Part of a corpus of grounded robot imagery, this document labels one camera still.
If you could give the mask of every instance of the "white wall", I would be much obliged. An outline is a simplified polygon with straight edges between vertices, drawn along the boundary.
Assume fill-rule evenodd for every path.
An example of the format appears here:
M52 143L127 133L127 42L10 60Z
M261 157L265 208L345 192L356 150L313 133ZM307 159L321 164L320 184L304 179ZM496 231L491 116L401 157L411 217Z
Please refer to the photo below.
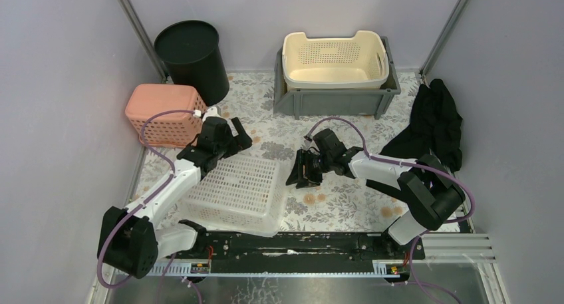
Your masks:
M82 303L141 150L124 106L157 76L117 0L0 0L0 41L0 302Z
M457 0L131 0L151 39L188 19L214 25L225 66L274 67L285 35L347 37L359 29L386 35L396 67L420 68Z
M460 177L515 304L562 303L564 5L471 0L431 72L464 118Z

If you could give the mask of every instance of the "pink basket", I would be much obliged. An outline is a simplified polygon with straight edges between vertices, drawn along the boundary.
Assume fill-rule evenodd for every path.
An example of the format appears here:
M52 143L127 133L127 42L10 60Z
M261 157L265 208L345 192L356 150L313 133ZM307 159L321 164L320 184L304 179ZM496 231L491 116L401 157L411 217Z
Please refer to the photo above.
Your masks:
M133 91L125 115L141 140L141 127L151 116L169 110L201 110L207 106L192 86L177 84L141 84ZM202 130L202 120L188 113L171 113L155 118L145 128L151 146L184 148Z

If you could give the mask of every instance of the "reflective metal floor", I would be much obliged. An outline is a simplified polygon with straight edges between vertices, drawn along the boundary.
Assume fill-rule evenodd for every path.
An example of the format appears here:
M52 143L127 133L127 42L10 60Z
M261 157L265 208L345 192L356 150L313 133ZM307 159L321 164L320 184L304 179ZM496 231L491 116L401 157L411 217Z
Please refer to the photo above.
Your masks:
M416 264L421 281L435 283L454 292L464 304L487 303L480 273L472 264ZM132 279L110 294L111 304L154 304L158 277ZM417 285L391 287L375 278L219 278L208 277L197 284L205 304L367 304L434 303ZM448 295L431 291L445 303L455 303ZM198 303L192 288L178 277L165 278L159 304Z

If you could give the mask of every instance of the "gray plastic bin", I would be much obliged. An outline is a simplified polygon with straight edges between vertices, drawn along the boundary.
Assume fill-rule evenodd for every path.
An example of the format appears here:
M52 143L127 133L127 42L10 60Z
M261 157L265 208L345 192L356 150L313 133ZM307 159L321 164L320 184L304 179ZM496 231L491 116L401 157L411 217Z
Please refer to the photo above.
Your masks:
M282 49L274 67L274 113L300 116L353 116L373 114L379 119L388 110L394 95L400 94L400 82L390 52L388 38L380 37L388 53L390 74L379 89L290 89L282 69Z

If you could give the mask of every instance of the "floral mat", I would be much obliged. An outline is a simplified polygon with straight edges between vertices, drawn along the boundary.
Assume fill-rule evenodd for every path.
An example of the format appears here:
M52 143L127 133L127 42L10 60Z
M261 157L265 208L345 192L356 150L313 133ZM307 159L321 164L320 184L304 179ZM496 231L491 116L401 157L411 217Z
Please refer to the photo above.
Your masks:
M414 73L399 73L398 78L402 93L394 97L388 111L379 120L373 116L347 117L366 137L369 152L380 152L409 124L418 83ZM293 116L273 114L273 73L231 73L229 80L229 93L218 104L221 115L224 118L239 117L253 139L253 146L239 154L280 161L283 169L289 172L303 136L322 117L304 116L295 120ZM331 128L347 147L361 145L356 132L342 122L325 122L316 131L324 128ZM160 148L159 151L175 159L180 149ZM148 191L168 168L165 161L149 153L140 173L135 198ZM379 232L407 210L406 204L367 188L364 180L333 173L325 174L319 187L300 190L291 187L287 194L288 202L280 227L283 231ZM184 218L177 204L161 225L166 227ZM447 224L439 231L459 231L459 227Z

